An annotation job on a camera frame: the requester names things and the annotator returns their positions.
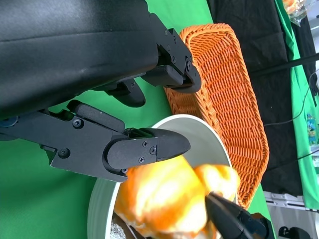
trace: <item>screw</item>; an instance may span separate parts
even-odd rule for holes
[[[190,71],[190,68],[191,68],[191,63],[190,63],[190,61],[187,61],[186,62],[186,70]]]
[[[150,149],[150,154],[156,154],[156,148],[155,147],[152,147]]]
[[[80,129],[80,128],[83,127],[83,121],[81,119],[75,119],[72,122],[72,125],[73,125],[74,128]]]
[[[58,155],[60,158],[68,158],[70,156],[70,150],[68,148],[60,149]]]
[[[16,123],[18,123],[18,116],[0,120],[0,127],[8,128],[14,126]]]

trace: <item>bowl rim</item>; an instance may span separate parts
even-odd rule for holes
[[[195,116],[192,116],[192,115],[185,115],[185,114],[172,115],[172,116],[168,116],[168,117],[160,120],[159,122],[157,122],[156,124],[154,124],[151,127],[152,128],[158,128],[161,125],[163,125],[163,124],[165,124],[165,123],[167,123],[169,121],[172,121],[172,120],[175,120],[175,119],[179,119],[179,118],[188,118],[188,119],[191,119],[191,120],[198,121],[198,122],[202,123],[203,125],[205,125],[214,134],[214,136],[218,139],[219,143],[221,144],[221,146],[222,146],[222,148],[223,148],[223,150],[224,150],[224,152],[226,154],[226,157],[227,157],[227,160],[228,160],[228,165],[230,167],[232,167],[232,164],[231,164],[228,152],[226,150],[226,147],[225,147],[224,143],[222,142],[221,138],[219,137],[219,135],[216,133],[216,131],[208,123],[206,123],[205,121],[203,121],[202,119],[200,119],[198,117],[195,117]],[[104,179],[99,179],[98,178],[97,181],[95,182],[95,185],[97,183],[99,183],[100,181],[101,181],[101,183],[110,183],[111,182],[111,181],[108,181],[108,180],[104,180]],[[118,194],[118,190],[119,190],[119,186],[120,186],[120,183],[118,183],[118,182],[113,182],[113,183],[115,183],[114,191],[112,193],[111,201],[110,201],[110,204],[109,204],[109,210],[108,210],[108,213],[106,215],[105,239],[109,239],[110,238],[109,234],[111,232],[111,220],[112,220],[112,215],[113,215],[113,211],[114,211],[115,200],[116,200],[116,197],[117,197],[117,194]],[[91,197],[93,196],[93,194],[95,194],[95,196],[96,196],[96,192],[94,192],[94,188],[93,188]],[[90,199],[90,203],[89,203],[89,208],[91,208],[90,206],[94,207],[94,205],[90,205],[91,204],[91,199]],[[238,203],[237,193],[235,194],[235,202]]]
[[[205,125],[207,128],[209,128],[209,130],[216,136],[216,138],[218,139],[218,141],[220,142],[223,150],[225,151],[225,154],[227,156],[227,160],[228,160],[228,163],[229,163],[229,166],[230,167],[233,167],[232,164],[231,164],[231,161],[230,161],[230,158],[229,158],[229,155],[228,155],[228,152],[227,152],[227,149],[223,143],[223,141],[221,140],[221,138],[219,137],[219,135],[216,133],[216,131],[208,124],[206,123],[205,121],[203,121],[202,119],[196,117],[196,116],[192,116],[192,115],[185,115],[185,114],[179,114],[179,115],[172,115],[172,116],[169,116],[169,117],[166,117],[164,119],[162,119],[161,121],[157,122],[156,124],[154,124],[152,126],[152,128],[158,128],[160,127],[161,125],[167,123],[168,121],[171,121],[171,120],[174,120],[174,119],[179,119],[179,118],[188,118],[188,119],[192,119],[192,120],[195,120],[195,121],[198,121],[200,123],[202,123],[203,125]]]

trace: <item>metal bracket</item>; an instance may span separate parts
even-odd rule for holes
[[[294,197],[290,194],[277,194],[265,191],[264,195],[269,206],[317,212],[317,210],[305,207],[303,196]]]
[[[22,138],[40,144],[49,164],[116,182],[126,180],[128,167],[174,158],[190,149],[179,133],[154,128],[125,129],[105,112],[73,100],[58,114],[48,110],[2,121],[0,140]]]
[[[150,84],[162,85],[182,93],[194,93],[201,87],[201,79],[192,64],[192,54],[174,29],[167,29],[155,14],[150,14],[153,33],[158,46],[158,65],[142,78]]]

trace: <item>woven basket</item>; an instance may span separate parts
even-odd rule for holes
[[[241,178],[239,204],[248,208],[269,148],[239,42],[226,24],[188,27],[180,36],[192,52],[202,86],[195,94],[166,89],[170,107],[173,114],[197,116],[217,131]]]

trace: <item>black cloth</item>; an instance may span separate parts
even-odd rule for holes
[[[288,61],[285,33],[273,0],[207,0],[215,23],[229,24],[240,42],[248,72]],[[251,77],[264,124],[292,119],[290,69]],[[302,195],[293,123],[266,126],[270,157],[265,191]]]
[[[303,58],[315,55],[316,49],[313,36],[311,34],[308,17],[306,16],[304,19],[301,20],[300,27],[295,24],[292,24],[292,27],[296,36],[296,42],[298,45],[300,57]],[[309,79],[310,75],[316,70],[316,62],[314,61],[308,64],[304,64],[303,68],[306,74],[306,78]],[[315,96],[317,95],[317,93],[319,93],[319,89],[316,86],[317,79],[317,75],[314,74],[310,81],[310,90],[314,99],[315,106],[317,106]]]

